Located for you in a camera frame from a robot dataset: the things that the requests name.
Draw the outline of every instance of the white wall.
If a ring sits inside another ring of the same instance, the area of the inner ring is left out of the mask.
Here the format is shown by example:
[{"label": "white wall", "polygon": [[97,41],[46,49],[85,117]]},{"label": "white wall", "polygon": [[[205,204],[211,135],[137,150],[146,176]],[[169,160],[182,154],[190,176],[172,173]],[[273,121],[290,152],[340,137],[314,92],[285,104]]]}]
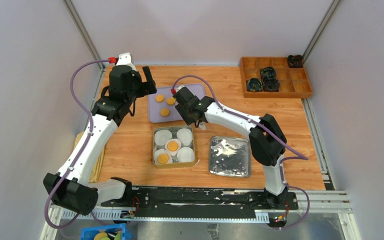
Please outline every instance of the white wall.
[{"label": "white wall", "polygon": [[[72,72],[92,58],[62,1],[0,0],[0,239],[38,239],[42,184],[73,148],[86,115],[72,100]],[[76,92],[90,105],[99,75]]]},{"label": "white wall", "polygon": [[306,67],[334,179],[362,239],[384,239],[384,2],[343,1]]},{"label": "white wall", "polygon": [[74,0],[101,57],[136,64],[237,65],[303,54],[332,0]]}]

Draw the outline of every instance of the wooden compartment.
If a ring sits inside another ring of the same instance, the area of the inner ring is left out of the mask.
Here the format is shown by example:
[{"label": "wooden compartment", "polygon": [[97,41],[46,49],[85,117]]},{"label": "wooden compartment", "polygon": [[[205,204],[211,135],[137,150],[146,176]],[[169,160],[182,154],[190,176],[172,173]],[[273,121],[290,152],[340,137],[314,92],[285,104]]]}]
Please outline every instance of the wooden compartment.
[{"label": "wooden compartment", "polygon": [[[261,79],[260,69],[273,67],[280,82],[279,92],[247,91],[247,81]],[[286,57],[242,57],[240,74],[245,98],[307,99],[313,94],[305,68],[289,68]]]}]

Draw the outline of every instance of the lavender tray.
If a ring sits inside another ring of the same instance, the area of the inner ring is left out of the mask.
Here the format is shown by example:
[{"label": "lavender tray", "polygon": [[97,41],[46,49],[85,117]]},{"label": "lavender tray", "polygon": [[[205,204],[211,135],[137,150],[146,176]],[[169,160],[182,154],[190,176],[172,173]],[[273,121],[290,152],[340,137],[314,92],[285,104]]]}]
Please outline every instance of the lavender tray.
[{"label": "lavender tray", "polygon": [[[187,87],[199,99],[202,99],[205,96],[205,90],[202,84],[193,83],[183,85]],[[173,94],[170,91],[171,88],[171,86],[157,87],[156,93],[148,96],[148,119],[151,123],[162,123],[182,120],[182,117],[175,108],[175,105],[177,105],[177,103],[172,106],[167,104],[167,99],[169,97],[173,97]],[[155,101],[155,97],[158,94],[162,94],[164,96],[163,102]],[[160,111],[162,108],[168,108],[168,110],[170,110],[170,114],[168,116],[161,116]]]}]

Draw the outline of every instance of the wooden table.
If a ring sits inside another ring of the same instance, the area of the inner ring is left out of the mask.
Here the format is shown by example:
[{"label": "wooden table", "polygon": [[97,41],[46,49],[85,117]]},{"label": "wooden table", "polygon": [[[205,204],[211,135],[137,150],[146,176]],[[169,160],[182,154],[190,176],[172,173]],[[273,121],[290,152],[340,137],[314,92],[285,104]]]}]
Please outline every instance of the wooden table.
[{"label": "wooden table", "polygon": [[[142,67],[137,66],[142,78]],[[106,70],[101,90],[109,84]],[[284,163],[288,183],[307,190],[324,190],[322,174],[317,161],[303,105],[300,99],[288,98],[244,98],[242,94],[239,67],[224,66],[150,66],[157,87],[172,86],[180,76],[193,74],[206,79],[217,99],[244,113],[263,116],[273,115],[287,138],[287,143],[309,157],[308,161],[289,160]],[[185,78],[181,84],[198,83],[194,78]],[[210,90],[205,87],[207,96]],[[120,177],[133,185],[211,187],[262,189],[265,186],[263,167],[255,159],[251,160],[251,176],[248,178],[217,176],[209,172],[209,142],[213,136],[242,137],[234,131],[216,124],[207,124],[206,130],[194,129],[197,141],[199,163],[190,168],[156,169],[152,162],[153,130],[166,126],[182,126],[183,121],[151,123],[148,120],[147,97],[136,102],[134,117],[127,115],[120,127],[111,136],[105,148],[99,181],[110,177]],[[286,151],[286,157],[293,156]]]}]

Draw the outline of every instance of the red connector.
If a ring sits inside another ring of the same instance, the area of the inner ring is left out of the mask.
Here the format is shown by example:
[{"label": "red connector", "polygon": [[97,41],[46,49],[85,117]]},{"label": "red connector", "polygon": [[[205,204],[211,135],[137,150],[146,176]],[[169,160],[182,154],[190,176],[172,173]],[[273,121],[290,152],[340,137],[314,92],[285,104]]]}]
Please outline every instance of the red connector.
[{"label": "red connector", "polygon": [[117,59],[115,56],[109,57],[108,60],[110,64],[115,64],[117,62]]}]

